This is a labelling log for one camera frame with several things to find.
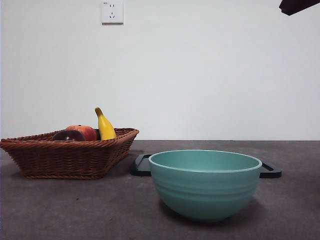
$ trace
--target apple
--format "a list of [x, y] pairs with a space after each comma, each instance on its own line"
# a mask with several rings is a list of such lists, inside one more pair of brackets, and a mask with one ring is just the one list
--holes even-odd
[[90, 126], [86, 125], [70, 125], [65, 130], [78, 130], [83, 135], [86, 141], [96, 141], [97, 134], [96, 130]]
[[78, 130], [62, 130], [52, 137], [52, 141], [85, 141], [85, 136]]

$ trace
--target banana stem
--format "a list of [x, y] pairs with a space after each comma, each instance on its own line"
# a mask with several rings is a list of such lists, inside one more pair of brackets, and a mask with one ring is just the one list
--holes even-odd
[[94, 111], [95, 111], [95, 113], [96, 113], [97, 116], [103, 115], [103, 113], [102, 113], [102, 111], [101, 111], [101, 109], [100, 109], [99, 107], [96, 107], [96, 108], [94, 109]]

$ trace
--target bowl rim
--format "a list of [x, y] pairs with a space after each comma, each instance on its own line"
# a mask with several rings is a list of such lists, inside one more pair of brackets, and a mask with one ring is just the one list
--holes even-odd
[[[253, 167], [249, 167], [249, 168], [243, 168], [243, 169], [234, 169], [234, 170], [193, 170], [193, 169], [186, 169], [186, 168], [179, 168], [179, 167], [172, 167], [172, 166], [166, 166], [166, 165], [162, 165], [159, 163], [156, 163], [152, 160], [153, 157], [157, 156], [157, 155], [161, 155], [164, 153], [171, 153], [171, 152], [219, 152], [219, 153], [226, 153], [226, 154], [235, 154], [235, 155], [241, 155], [241, 156], [245, 156], [251, 159], [254, 159], [257, 161], [257, 165], [253, 166]], [[161, 151], [161, 152], [157, 152], [155, 154], [152, 154], [149, 158], [148, 158], [149, 162], [153, 165], [162, 167], [162, 168], [166, 168], [166, 169], [171, 169], [171, 170], [176, 170], [176, 171], [183, 171], [183, 172], [194, 172], [194, 173], [217, 173], [217, 174], [227, 174], [227, 173], [241, 173], [241, 172], [247, 172], [247, 171], [252, 171], [252, 170], [256, 170], [259, 169], [260, 167], [262, 167], [262, 161], [254, 156], [250, 156], [247, 154], [243, 154], [243, 153], [238, 153], [238, 152], [233, 152], [233, 151], [222, 151], [222, 150], [210, 150], [210, 149], [179, 149], [179, 150], [169, 150], [169, 151]]]

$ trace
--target fruit basket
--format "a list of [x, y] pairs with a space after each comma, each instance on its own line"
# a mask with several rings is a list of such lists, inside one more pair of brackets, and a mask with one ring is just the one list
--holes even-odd
[[100, 179], [128, 154], [139, 133], [115, 128], [116, 138], [97, 141], [52, 141], [61, 130], [2, 139], [0, 147], [28, 179]]

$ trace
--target table surface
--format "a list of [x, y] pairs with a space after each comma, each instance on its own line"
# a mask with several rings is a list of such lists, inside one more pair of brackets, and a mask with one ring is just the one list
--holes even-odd
[[[140, 154], [211, 149], [248, 154], [282, 169], [260, 178], [251, 202], [217, 223], [188, 220], [160, 199], [149, 176], [129, 168]], [[135, 140], [98, 180], [27, 179], [1, 152], [2, 240], [318, 240], [320, 141]]]

